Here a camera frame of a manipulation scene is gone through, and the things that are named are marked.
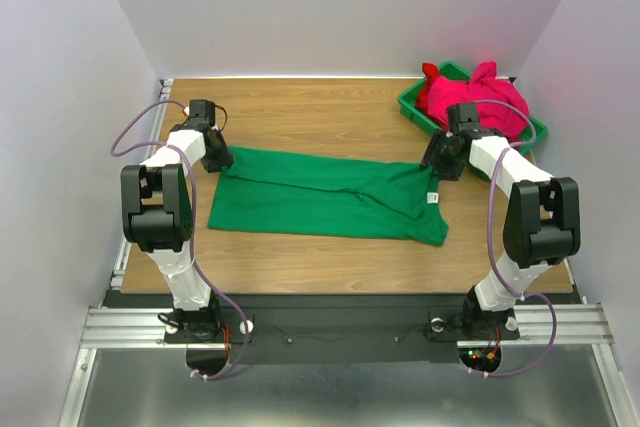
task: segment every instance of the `white wall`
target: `white wall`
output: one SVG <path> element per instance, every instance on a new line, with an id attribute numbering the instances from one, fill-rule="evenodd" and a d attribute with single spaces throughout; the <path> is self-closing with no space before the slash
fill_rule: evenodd
<path id="1" fill-rule="evenodd" d="M 0 425 L 57 425 L 120 235 L 110 142 L 156 76 L 117 0 L 1 5 Z"/>
<path id="2" fill-rule="evenodd" d="M 164 77 L 517 73 L 560 0 L 119 0 Z"/>
<path id="3" fill-rule="evenodd" d="M 640 3 L 563 0 L 517 86 L 549 125 L 543 168 L 580 185 L 580 292 L 601 301 L 640 405 Z"/>

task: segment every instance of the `wooden tabletop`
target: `wooden tabletop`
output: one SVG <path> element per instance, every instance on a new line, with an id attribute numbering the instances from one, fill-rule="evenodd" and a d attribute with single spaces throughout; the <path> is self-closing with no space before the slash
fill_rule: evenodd
<path id="1" fill-rule="evenodd" d="M 180 79 L 171 98 L 207 98 L 226 107 L 230 145 L 332 157 L 419 162 L 429 137 L 399 112 L 398 95 L 415 79 Z M 167 106 L 161 139 L 183 122 Z M 488 184 L 468 170 L 441 182 L 440 208 L 449 224 L 443 246 L 412 240 L 352 239 L 210 230 L 207 220 L 218 174 L 195 167 L 198 183 L 196 255 L 207 276 L 232 293 L 467 292 L 489 272 Z M 506 201 L 496 202 L 495 249 L 502 252 Z M 531 290 L 572 289 L 564 265 Z M 133 246 L 122 291 L 168 292 L 157 266 Z"/>

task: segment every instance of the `gray floor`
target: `gray floor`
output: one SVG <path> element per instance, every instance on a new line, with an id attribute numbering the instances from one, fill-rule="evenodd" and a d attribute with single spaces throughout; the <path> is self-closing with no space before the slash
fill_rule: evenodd
<path id="1" fill-rule="evenodd" d="M 539 348 L 505 349 L 501 370 Z M 482 379 L 429 363 L 240 367 L 190 379 L 184 354 L 99 354 L 80 425 L 99 426 L 614 426 L 589 346 L 557 346 L 538 369 Z"/>

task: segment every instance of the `red cloth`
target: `red cloth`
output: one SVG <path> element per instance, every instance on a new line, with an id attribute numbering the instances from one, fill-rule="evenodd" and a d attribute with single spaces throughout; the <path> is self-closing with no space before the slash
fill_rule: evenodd
<path id="1" fill-rule="evenodd" d="M 427 115 L 443 130 L 449 130 L 447 109 L 460 102 L 482 99 L 500 100 L 513 105 L 529 116 L 529 106 L 516 88 L 507 80 L 496 79 L 498 66 L 495 62 L 480 64 L 469 82 L 449 80 L 439 76 L 428 91 Z M 480 123 L 486 129 L 497 129 L 509 141 L 516 141 L 527 123 L 518 114 L 488 102 L 478 104 Z"/>
<path id="2" fill-rule="evenodd" d="M 427 81 L 416 98 L 416 108 L 426 114 L 429 108 L 429 90 L 436 81 L 436 78 L 440 75 L 440 71 L 438 70 L 437 65 L 425 62 L 422 64 L 422 73 L 426 77 Z"/>

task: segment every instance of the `green shirt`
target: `green shirt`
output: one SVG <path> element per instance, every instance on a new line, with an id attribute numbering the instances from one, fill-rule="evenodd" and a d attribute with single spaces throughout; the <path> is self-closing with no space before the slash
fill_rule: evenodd
<path id="1" fill-rule="evenodd" d="M 418 164 L 336 159 L 233 147 L 209 228 L 414 239 L 441 245 L 439 178 Z"/>

